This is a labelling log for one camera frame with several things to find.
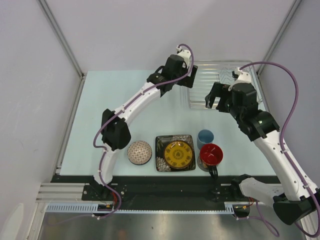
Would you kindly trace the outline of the black floral square plate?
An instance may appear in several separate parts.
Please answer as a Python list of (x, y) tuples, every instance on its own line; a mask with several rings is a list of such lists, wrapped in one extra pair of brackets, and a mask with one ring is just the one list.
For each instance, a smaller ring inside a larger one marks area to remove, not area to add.
[[(173, 141), (184, 141), (188, 143), (194, 153), (191, 164), (184, 169), (174, 169), (170, 167), (164, 159), (165, 147)], [(193, 171), (196, 169), (196, 159), (195, 159), (195, 147), (193, 138), (190, 134), (177, 134), (177, 135), (161, 135), (155, 138), (155, 166), (156, 170), (159, 172), (183, 172), (183, 171)]]

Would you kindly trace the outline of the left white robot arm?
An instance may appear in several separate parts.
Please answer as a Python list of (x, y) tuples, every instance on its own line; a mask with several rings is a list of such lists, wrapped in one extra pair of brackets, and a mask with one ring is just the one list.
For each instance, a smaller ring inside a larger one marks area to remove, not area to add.
[(93, 147), (102, 149), (97, 173), (94, 180), (97, 184), (93, 194), (100, 200), (115, 192), (108, 184), (113, 179), (113, 171), (119, 150), (124, 149), (131, 141), (129, 126), (139, 113), (153, 101), (171, 91), (175, 85), (192, 88), (198, 67), (194, 65), (194, 54), (191, 50), (179, 50), (149, 75), (140, 90), (115, 110), (106, 109), (102, 113), (101, 127), (93, 139)]

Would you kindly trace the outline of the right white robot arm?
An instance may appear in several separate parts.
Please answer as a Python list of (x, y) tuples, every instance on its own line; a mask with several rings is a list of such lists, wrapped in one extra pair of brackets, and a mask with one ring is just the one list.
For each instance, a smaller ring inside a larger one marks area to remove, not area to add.
[(280, 127), (269, 112), (259, 109), (254, 86), (251, 83), (231, 86), (215, 82), (205, 97), (205, 106), (212, 108), (216, 98), (219, 98), (216, 110), (231, 114), (241, 132), (266, 157), (281, 184), (273, 187), (243, 174), (232, 180), (231, 196), (237, 201), (252, 197), (266, 204), (287, 225), (314, 212), (316, 203), (312, 198), (320, 199), (320, 189), (309, 179), (303, 184), (295, 170), (298, 164), (291, 165), (286, 158), (290, 150), (281, 148)]

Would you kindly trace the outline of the red patterned small bowl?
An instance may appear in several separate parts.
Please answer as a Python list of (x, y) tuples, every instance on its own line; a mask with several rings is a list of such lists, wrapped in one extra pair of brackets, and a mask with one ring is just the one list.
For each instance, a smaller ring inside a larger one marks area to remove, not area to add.
[(144, 165), (149, 162), (152, 157), (152, 148), (145, 141), (135, 141), (128, 147), (127, 157), (134, 165)]

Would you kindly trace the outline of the yellow round plate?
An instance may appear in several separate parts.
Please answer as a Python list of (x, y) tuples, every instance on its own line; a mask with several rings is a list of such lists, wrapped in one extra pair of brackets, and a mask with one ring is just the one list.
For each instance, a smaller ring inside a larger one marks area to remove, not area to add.
[(163, 157), (171, 168), (180, 170), (192, 163), (194, 152), (188, 143), (176, 140), (165, 147)]

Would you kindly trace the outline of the metal wire dish rack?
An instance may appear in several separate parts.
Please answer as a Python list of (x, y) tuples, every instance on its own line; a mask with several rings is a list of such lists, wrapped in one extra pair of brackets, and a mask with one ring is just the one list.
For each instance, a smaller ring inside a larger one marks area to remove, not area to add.
[(231, 85), (235, 79), (233, 72), (246, 64), (248, 60), (196, 60), (198, 66), (193, 87), (180, 90), (180, 100), (184, 107), (206, 110), (205, 97), (210, 93), (214, 83)]

